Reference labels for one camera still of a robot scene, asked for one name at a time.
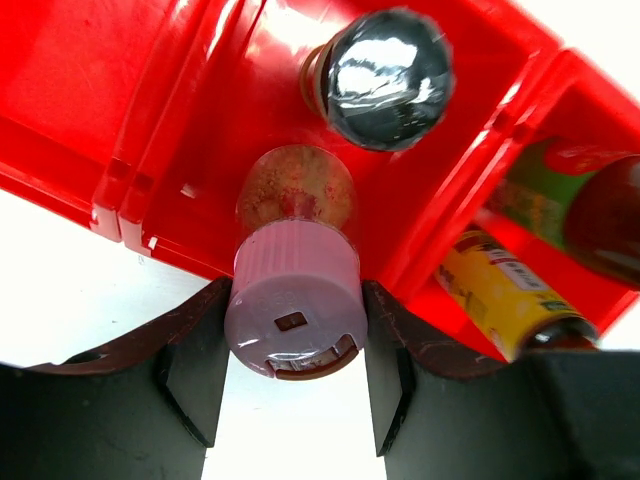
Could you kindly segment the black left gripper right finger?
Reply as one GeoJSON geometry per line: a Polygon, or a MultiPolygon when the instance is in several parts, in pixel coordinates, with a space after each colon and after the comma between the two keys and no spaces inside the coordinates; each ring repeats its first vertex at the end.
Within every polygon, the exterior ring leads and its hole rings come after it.
{"type": "Polygon", "coordinates": [[[390,479],[635,479],[639,356],[501,364],[362,286],[375,449],[390,479]]]}

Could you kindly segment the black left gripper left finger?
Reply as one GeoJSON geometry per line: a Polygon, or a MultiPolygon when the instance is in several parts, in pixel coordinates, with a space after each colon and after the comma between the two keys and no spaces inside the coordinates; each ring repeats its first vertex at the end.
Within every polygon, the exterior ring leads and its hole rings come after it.
{"type": "Polygon", "coordinates": [[[231,281],[60,365],[1,369],[5,479],[198,479],[214,445],[231,281]]]}

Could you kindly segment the yellow-label dark sauce bottle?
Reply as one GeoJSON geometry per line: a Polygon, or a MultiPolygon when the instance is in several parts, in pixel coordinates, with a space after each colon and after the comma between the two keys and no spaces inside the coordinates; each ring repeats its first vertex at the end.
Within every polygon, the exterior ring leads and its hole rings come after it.
{"type": "Polygon", "coordinates": [[[535,350],[598,349],[596,327],[475,224],[464,230],[434,275],[509,362],[535,350]]]}

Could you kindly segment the pink-cap spice jar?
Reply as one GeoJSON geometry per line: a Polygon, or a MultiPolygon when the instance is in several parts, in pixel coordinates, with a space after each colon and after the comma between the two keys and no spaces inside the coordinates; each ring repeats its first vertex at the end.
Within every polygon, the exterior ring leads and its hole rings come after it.
{"type": "Polygon", "coordinates": [[[322,378],[351,363],[368,320],[346,166],[316,146],[273,149],[250,170],[236,220],[224,319],[235,357],[284,381],[322,378]]]}

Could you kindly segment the green-label red sauce bottle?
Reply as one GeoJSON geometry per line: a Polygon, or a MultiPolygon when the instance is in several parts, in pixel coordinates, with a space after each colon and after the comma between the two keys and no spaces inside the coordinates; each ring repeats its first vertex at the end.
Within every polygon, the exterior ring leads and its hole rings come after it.
{"type": "Polygon", "coordinates": [[[524,148],[486,207],[639,289],[639,154],[550,138],[524,148]]]}

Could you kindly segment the black-cap spice shaker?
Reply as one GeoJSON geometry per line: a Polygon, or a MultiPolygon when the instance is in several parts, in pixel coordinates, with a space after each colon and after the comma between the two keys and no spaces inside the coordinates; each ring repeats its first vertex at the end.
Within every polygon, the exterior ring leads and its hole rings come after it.
{"type": "Polygon", "coordinates": [[[302,97],[329,128],[369,151],[412,148],[443,118],[453,51],[428,16],[404,7],[358,17],[300,68],[302,97]]]}

